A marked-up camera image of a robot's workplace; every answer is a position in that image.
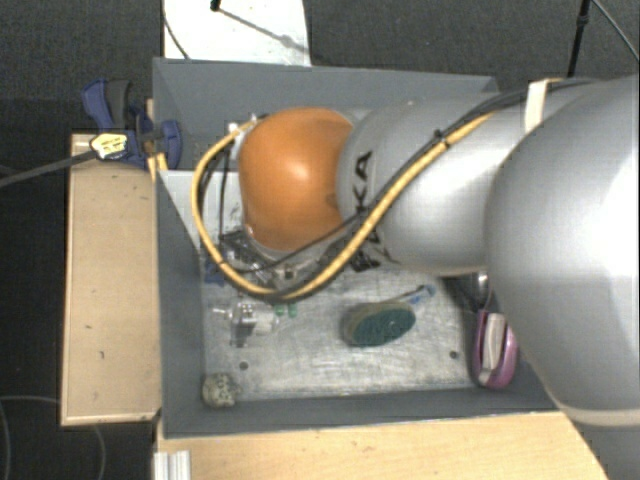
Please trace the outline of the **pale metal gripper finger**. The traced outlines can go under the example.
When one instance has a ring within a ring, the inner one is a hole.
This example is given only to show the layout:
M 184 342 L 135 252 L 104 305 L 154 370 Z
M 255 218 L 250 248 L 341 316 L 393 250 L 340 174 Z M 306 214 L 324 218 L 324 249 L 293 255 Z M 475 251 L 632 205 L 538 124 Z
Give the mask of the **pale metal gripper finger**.
M 273 313 L 255 313 L 252 316 L 252 336 L 266 336 L 273 333 L 279 326 L 279 317 Z
M 210 310 L 218 326 L 229 335 L 229 345 L 245 347 L 250 336 L 250 310 L 243 303 Z

